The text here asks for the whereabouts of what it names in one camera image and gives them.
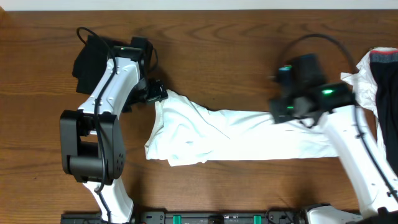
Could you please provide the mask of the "white printed t-shirt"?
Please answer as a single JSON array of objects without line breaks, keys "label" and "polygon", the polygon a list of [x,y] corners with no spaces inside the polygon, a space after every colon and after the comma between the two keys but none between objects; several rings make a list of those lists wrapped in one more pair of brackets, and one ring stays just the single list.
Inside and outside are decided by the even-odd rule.
[{"label": "white printed t-shirt", "polygon": [[264,161],[335,157],[318,128],[298,121],[276,124],[269,112],[211,111],[168,90],[155,103],[155,123],[145,143],[146,159],[170,166],[207,161]]}]

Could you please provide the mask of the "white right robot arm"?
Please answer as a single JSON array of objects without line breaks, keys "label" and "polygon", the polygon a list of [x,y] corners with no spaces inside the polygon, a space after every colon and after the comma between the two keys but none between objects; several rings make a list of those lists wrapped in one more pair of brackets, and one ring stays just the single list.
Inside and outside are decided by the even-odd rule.
[{"label": "white right robot arm", "polygon": [[345,83],[287,92],[271,99],[269,110],[277,124],[313,119],[336,150],[358,199],[357,215],[322,206],[305,212],[306,223],[397,223],[397,175]]}]

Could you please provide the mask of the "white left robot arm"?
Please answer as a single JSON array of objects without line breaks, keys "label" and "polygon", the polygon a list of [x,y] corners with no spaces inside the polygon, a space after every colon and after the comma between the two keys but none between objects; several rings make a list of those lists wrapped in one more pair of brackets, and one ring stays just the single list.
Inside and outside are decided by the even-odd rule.
[{"label": "white left robot arm", "polygon": [[125,145],[119,117],[135,103],[167,99],[160,80],[147,76],[155,67],[153,46],[115,46],[90,97],[75,111],[60,117],[62,167],[94,196],[98,213],[63,214],[61,223],[133,223],[134,203],[121,174]]}]

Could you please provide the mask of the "black folded cloth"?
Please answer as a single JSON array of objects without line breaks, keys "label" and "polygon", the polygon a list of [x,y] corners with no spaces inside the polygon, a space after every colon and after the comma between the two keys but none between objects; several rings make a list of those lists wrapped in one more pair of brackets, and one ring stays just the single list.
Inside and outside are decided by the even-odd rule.
[{"label": "black folded cloth", "polygon": [[78,80],[76,92],[92,94],[106,70],[109,50],[98,38],[89,35],[75,59],[72,76]]}]

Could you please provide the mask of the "white crumpled garment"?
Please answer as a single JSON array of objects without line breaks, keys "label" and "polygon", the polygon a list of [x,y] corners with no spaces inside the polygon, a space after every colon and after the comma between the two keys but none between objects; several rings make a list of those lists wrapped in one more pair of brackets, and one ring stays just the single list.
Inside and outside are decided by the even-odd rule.
[{"label": "white crumpled garment", "polygon": [[[372,50],[386,52],[397,49],[392,47],[376,47]],[[377,84],[370,69],[369,54],[372,50],[366,53],[365,56],[358,62],[356,65],[357,71],[355,73],[342,73],[341,80],[353,86],[353,91],[355,92],[359,105],[374,113],[376,117],[377,145],[386,156],[386,147],[384,145],[381,125],[376,107]]]}]

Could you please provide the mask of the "dark navy striped garment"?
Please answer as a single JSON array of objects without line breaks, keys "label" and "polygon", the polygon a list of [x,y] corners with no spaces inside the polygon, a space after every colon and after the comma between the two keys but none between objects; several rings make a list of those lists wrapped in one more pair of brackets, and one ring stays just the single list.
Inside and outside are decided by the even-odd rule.
[{"label": "dark navy striped garment", "polygon": [[386,157],[397,172],[397,50],[369,54],[370,69],[377,84],[376,107]]}]

